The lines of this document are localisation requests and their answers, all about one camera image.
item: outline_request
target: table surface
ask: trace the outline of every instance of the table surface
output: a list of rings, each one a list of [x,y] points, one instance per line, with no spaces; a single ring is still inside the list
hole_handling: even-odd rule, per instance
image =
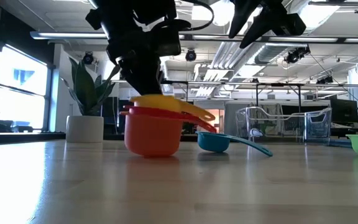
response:
[[[358,156],[340,147],[181,143],[145,159],[121,141],[0,145],[0,223],[358,223]]]

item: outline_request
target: stacked measuring cups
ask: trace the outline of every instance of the stacked measuring cups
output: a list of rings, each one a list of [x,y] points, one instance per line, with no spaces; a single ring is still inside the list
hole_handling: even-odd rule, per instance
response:
[[[177,152],[183,122],[193,123],[216,133],[207,123],[215,117],[197,106],[172,96],[145,95],[131,99],[126,106],[125,145],[133,153],[146,157],[165,157]]]

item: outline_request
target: measuring cup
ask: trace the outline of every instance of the measuring cup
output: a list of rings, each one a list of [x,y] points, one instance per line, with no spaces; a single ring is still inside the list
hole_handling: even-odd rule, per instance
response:
[[[205,121],[214,121],[215,116],[210,112],[201,109],[197,106],[191,105],[182,100],[175,99],[173,96],[164,95],[144,95],[131,98],[131,102],[135,106],[146,108],[158,108],[174,112],[186,112],[195,115]]]
[[[252,141],[248,141],[242,138],[235,136],[230,136],[227,134],[216,134],[216,133],[207,133],[207,132],[196,132],[198,134],[198,145],[200,148],[210,151],[210,152],[224,152],[228,149],[230,140],[246,144],[255,148],[256,150],[264,153],[265,155],[271,157],[273,153],[270,152],[267,148],[256,144]]]
[[[207,122],[189,114],[156,108],[126,106],[125,146],[133,153],[145,157],[167,157],[177,152],[183,122],[198,124],[216,132]]]

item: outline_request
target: clear plastic box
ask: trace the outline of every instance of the clear plastic box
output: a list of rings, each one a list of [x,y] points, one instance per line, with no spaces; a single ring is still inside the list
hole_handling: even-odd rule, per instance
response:
[[[251,141],[278,141],[329,144],[331,108],[321,111],[269,114],[251,106],[236,112],[237,137]]]

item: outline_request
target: white pot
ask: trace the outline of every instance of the white pot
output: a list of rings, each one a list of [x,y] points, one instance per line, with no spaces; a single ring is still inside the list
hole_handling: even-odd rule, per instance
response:
[[[67,116],[66,141],[103,142],[104,119],[98,116]]]

